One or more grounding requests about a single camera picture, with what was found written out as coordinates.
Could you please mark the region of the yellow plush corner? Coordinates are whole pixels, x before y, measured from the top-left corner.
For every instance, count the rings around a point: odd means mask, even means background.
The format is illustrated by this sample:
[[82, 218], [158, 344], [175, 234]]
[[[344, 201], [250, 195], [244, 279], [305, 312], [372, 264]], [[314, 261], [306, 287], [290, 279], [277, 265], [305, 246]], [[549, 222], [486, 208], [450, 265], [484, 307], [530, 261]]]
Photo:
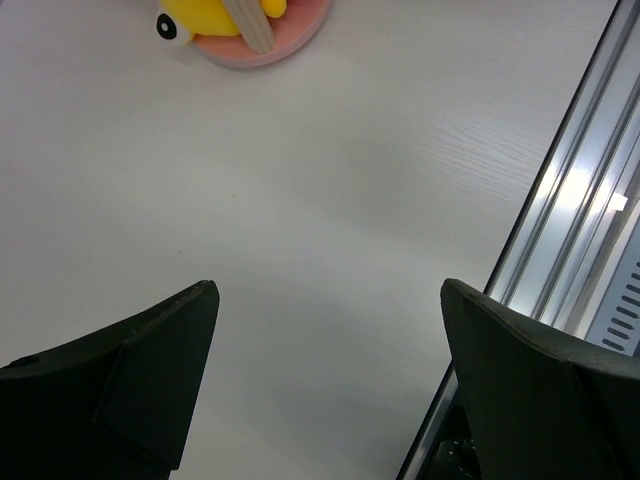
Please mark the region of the yellow plush corner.
[[167, 41], [191, 43], [196, 36], [241, 37], [250, 51], [263, 54], [275, 44], [270, 19], [287, 9], [285, 0], [159, 1], [156, 31]]

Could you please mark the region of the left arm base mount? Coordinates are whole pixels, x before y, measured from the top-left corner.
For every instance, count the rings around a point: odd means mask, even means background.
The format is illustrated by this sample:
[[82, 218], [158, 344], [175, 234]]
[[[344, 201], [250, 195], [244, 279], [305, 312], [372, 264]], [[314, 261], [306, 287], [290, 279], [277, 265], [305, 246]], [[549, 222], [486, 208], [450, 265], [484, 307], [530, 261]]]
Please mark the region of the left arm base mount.
[[443, 440], [432, 458], [434, 479], [481, 480], [475, 442], [470, 437]]

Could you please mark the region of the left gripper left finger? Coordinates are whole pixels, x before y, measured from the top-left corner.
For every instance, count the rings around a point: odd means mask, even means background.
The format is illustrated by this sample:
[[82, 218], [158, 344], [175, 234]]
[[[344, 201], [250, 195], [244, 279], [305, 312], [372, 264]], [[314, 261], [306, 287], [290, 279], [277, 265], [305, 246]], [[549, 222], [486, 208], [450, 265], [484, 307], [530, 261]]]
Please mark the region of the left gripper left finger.
[[4, 479], [167, 479], [180, 466], [220, 295], [199, 281], [1, 369]]

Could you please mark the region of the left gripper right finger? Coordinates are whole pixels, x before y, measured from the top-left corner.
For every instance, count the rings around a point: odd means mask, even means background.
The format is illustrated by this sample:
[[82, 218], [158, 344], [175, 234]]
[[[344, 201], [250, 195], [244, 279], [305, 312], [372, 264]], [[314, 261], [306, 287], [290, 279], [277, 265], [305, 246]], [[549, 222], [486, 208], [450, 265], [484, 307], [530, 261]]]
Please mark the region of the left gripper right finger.
[[483, 478], [638, 478], [638, 359], [460, 280], [443, 283], [440, 301]]

